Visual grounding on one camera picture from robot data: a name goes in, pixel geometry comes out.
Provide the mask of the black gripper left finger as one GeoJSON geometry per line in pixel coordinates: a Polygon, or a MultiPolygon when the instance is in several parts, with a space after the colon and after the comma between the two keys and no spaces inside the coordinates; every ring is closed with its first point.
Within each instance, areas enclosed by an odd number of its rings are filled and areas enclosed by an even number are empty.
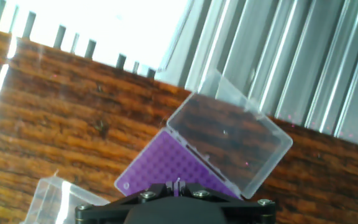
{"type": "Polygon", "coordinates": [[[107,205],[84,204],[75,208],[75,224],[124,223],[129,212],[138,205],[164,197],[172,197],[175,184],[152,184],[145,190],[138,191],[107,205]]]}

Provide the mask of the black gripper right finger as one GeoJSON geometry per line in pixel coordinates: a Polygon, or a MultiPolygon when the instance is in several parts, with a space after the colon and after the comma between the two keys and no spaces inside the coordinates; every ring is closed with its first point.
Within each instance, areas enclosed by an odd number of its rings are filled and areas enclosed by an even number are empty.
{"type": "Polygon", "coordinates": [[[198,183],[179,182],[176,196],[192,200],[190,205],[199,208],[196,212],[203,218],[218,223],[276,223],[276,203],[269,199],[245,201],[198,183]]]}

